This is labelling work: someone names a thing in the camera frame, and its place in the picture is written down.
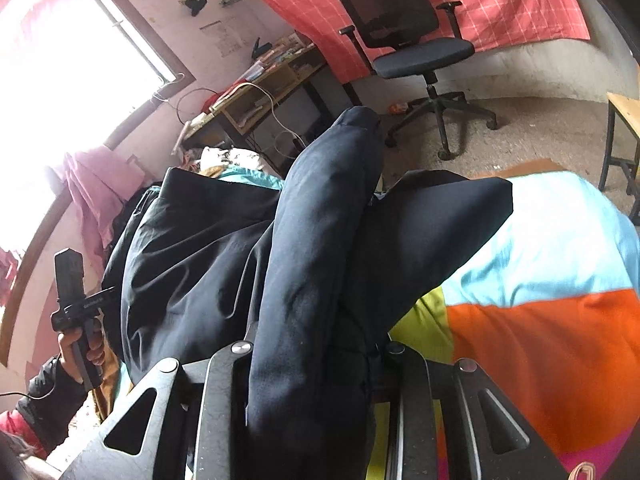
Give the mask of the left forearm dark sleeve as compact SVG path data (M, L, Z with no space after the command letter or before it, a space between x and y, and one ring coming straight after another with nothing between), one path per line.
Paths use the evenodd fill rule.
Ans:
M29 382L27 396L1 413L1 431L17 437L35 456L47 458L68 437L70 421L86 399L84 385L70 377L55 356Z

